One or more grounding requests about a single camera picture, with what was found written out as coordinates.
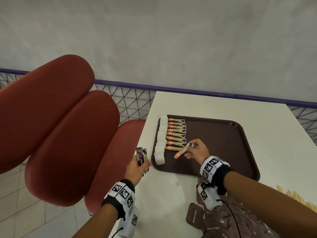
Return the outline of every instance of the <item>brown tray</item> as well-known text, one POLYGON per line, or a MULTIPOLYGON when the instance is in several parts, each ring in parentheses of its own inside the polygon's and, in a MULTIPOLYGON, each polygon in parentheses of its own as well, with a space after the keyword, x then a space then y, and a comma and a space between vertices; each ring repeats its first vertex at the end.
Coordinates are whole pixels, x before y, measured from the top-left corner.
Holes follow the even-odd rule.
MULTIPOLYGON (((238 173, 259 181, 260 172, 252 155, 247 138, 240 124, 229 120, 205 119, 185 116, 168 115, 168 118, 186 120, 186 139, 200 139, 209 149, 210 155, 217 156, 227 161, 238 173)), ((165 151, 165 164, 156 165, 154 148, 157 141, 156 130, 151 156, 152 165, 160 171, 185 175, 199 176, 200 165, 194 159, 186 159, 184 155, 174 158, 176 151, 165 151)))

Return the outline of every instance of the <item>red chair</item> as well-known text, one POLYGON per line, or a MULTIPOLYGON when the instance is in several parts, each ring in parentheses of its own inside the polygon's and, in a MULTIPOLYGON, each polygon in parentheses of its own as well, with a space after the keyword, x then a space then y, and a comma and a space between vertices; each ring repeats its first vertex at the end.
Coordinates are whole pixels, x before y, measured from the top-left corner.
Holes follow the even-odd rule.
POLYGON ((119 125, 112 98, 91 91, 94 73, 76 55, 59 57, 0 90, 0 174, 30 156, 29 191, 46 202, 71 206, 85 196, 96 213, 123 178, 145 120, 119 125))

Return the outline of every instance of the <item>right hand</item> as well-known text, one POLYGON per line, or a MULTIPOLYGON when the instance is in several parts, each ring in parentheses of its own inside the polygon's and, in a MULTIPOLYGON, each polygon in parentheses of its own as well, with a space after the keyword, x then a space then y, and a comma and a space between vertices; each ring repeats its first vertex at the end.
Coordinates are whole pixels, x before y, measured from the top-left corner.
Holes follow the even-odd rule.
POLYGON ((206 145, 200 139, 194 139, 191 142, 194 143, 195 147, 187 147, 187 153, 185 153, 185 157, 187 159, 195 159, 198 164, 202 165, 205 159, 210 157, 209 150, 206 145))

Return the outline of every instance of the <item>left hand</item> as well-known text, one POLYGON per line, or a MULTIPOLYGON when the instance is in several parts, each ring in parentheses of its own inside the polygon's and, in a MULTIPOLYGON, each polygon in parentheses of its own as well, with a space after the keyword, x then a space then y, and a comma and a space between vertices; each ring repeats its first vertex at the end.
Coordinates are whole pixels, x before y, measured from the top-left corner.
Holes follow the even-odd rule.
POLYGON ((147 160, 139 167, 137 162, 137 156, 135 155, 133 156, 133 159, 131 160, 130 164, 128 164, 128 166, 126 167, 124 178, 130 180, 134 187, 136 187, 136 185, 140 182, 145 170, 151 165, 151 160, 147 160))

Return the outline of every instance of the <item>white wall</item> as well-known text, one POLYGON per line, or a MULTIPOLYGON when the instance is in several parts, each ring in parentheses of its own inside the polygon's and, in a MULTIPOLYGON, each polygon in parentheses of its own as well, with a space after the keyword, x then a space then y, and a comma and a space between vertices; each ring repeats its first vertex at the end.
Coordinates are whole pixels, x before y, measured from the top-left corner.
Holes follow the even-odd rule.
POLYGON ((0 0, 0 67, 317 102, 317 0, 0 0))

